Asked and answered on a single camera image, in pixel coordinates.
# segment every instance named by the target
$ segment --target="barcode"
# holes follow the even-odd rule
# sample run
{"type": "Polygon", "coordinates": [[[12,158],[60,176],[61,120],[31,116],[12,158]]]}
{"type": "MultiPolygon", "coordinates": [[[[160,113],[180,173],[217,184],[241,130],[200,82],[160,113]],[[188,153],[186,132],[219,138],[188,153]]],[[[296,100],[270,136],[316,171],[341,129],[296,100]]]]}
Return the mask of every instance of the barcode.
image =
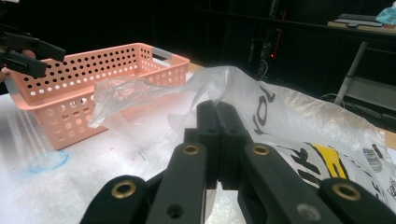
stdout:
{"type": "Polygon", "coordinates": [[[370,166],[373,168],[374,172],[378,173],[382,171],[382,164],[379,158],[375,155],[372,149],[363,149],[364,157],[369,162],[370,166]]]}

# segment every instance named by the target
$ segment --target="blue smudge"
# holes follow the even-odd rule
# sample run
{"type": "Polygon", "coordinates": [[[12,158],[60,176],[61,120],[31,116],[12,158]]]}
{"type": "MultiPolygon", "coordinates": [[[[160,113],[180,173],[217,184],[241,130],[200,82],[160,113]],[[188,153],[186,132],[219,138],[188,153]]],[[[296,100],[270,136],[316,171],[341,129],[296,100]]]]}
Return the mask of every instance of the blue smudge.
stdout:
{"type": "Polygon", "coordinates": [[[32,173],[40,173],[43,171],[54,170],[63,166],[69,155],[64,151],[51,151],[36,156],[29,165],[32,173]]]}

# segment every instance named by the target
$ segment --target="plastic packaging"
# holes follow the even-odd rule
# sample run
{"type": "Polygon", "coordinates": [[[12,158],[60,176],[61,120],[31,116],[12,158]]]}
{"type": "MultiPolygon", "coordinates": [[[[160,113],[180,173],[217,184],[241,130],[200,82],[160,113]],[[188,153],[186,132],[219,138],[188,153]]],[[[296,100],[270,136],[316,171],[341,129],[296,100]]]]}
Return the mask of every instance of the plastic packaging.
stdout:
{"type": "Polygon", "coordinates": [[[392,7],[384,8],[376,19],[384,24],[396,24],[396,2],[393,3],[392,7]]]}
{"type": "MultiPolygon", "coordinates": [[[[167,163],[175,146],[183,141],[185,128],[196,127],[199,103],[222,101],[235,107],[253,141],[273,146],[296,174],[307,173],[317,179],[312,182],[302,176],[306,183],[318,188],[322,179],[348,178],[396,213],[396,195],[389,190],[395,187],[396,166],[384,140],[375,126],[339,105],[256,81],[231,66],[200,69],[181,87],[120,81],[122,78],[95,87],[99,106],[90,125],[127,134],[140,144],[140,152],[154,166],[167,163]],[[134,91],[121,94],[107,87],[134,91]],[[152,113],[162,117],[155,130],[145,128],[157,122],[152,113]],[[301,155],[315,169],[298,162],[301,155]]],[[[236,206],[230,209],[237,211],[236,206]]]]}

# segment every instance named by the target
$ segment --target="blue object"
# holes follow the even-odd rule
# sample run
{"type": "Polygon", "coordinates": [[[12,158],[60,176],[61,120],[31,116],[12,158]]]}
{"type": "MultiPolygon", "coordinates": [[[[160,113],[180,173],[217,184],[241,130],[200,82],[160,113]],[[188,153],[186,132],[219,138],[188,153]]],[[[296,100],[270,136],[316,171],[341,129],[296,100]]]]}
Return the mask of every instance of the blue object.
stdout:
{"type": "Polygon", "coordinates": [[[392,7],[384,8],[376,16],[376,20],[384,24],[396,24],[396,2],[393,3],[392,7]]]}

